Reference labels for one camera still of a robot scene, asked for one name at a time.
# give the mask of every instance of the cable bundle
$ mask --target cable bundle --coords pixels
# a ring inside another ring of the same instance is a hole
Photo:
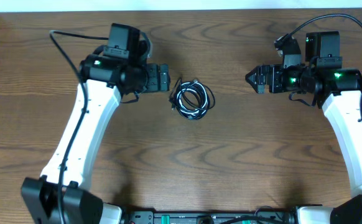
[[[206,90],[211,93],[211,97],[213,98],[212,106],[210,106],[210,97]],[[185,96],[185,92],[191,93],[196,98],[197,104],[192,103]],[[175,83],[169,101],[172,104],[172,110],[177,109],[181,116],[191,120],[201,119],[206,115],[207,111],[212,109],[216,104],[213,92],[206,85],[200,83],[198,80],[183,83],[181,78]]]

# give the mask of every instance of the white wall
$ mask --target white wall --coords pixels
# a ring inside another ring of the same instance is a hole
[[[362,7],[362,0],[0,0],[0,12]]]

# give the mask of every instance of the wooden table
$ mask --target wooden table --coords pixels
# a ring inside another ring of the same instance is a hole
[[[338,206],[350,197],[346,167],[322,110],[257,95],[244,81],[256,65],[281,63],[273,41],[321,14],[362,9],[0,13],[0,223],[31,222],[21,197],[62,136],[77,81],[51,43],[60,29],[107,37],[112,22],[148,34],[152,61],[173,83],[199,78],[217,104],[200,121],[171,111],[168,93],[121,105],[105,132],[91,192],[106,202],[156,210],[255,210],[300,203]],[[325,19],[306,32],[339,30],[344,67],[362,72],[362,31]],[[104,43],[58,41],[78,64]]]

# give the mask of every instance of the wooden tabletop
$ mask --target wooden tabletop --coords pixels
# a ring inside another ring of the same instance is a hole
[[[151,62],[167,63],[172,85],[198,78],[216,106],[199,121],[171,110],[169,93],[121,105],[105,132],[91,192],[106,202],[156,210],[255,210],[350,198],[335,134],[318,108],[288,93],[255,94],[244,76],[281,63],[273,41],[321,14],[362,21],[362,9],[0,13],[0,223],[31,222],[21,197],[62,136],[77,80],[51,43],[51,29],[107,37],[112,22],[151,38]],[[362,72],[362,31],[324,19],[306,32],[339,30],[344,67]],[[79,64],[102,41],[58,37]]]

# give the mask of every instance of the white arm segment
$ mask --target white arm segment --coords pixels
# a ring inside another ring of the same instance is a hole
[[[100,148],[103,134],[112,114],[120,104],[121,95],[116,86],[109,88],[106,86],[106,82],[87,80],[85,87],[89,100],[88,112],[70,149],[66,164],[67,168],[63,175],[63,185],[67,186],[70,181],[75,181],[78,182],[79,188],[88,190],[91,186],[94,161]],[[76,103],[58,148],[40,175],[46,175],[47,182],[58,183],[59,166],[79,120],[83,103],[83,92],[79,85]]]
[[[360,91],[343,91],[330,95],[322,106],[336,133],[350,179],[351,197],[362,194],[362,122]],[[299,224],[329,224],[333,208],[312,206],[297,210]]]

